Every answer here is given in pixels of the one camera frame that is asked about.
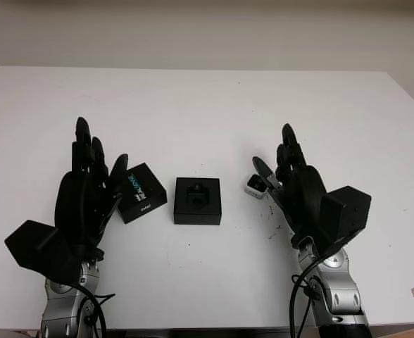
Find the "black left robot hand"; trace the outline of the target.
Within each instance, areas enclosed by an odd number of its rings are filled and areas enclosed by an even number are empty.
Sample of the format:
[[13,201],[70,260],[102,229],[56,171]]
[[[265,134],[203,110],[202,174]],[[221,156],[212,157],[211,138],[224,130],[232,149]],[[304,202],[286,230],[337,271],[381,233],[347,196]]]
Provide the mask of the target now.
[[90,135],[88,122],[79,117],[72,143],[72,166],[60,183],[54,213],[55,226],[70,250],[84,261],[102,261],[98,245],[123,194],[128,155],[121,154],[108,169],[101,140]]

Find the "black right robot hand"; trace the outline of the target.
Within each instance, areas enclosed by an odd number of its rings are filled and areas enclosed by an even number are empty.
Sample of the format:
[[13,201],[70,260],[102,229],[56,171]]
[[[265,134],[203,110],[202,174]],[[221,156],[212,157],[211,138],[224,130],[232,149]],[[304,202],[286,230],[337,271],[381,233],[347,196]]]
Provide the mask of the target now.
[[282,127],[276,158],[275,170],[258,156],[252,158],[252,163],[294,233],[292,246],[299,249],[312,242],[318,251],[323,251],[327,242],[320,232],[320,204],[327,192],[317,169],[307,164],[288,123]]

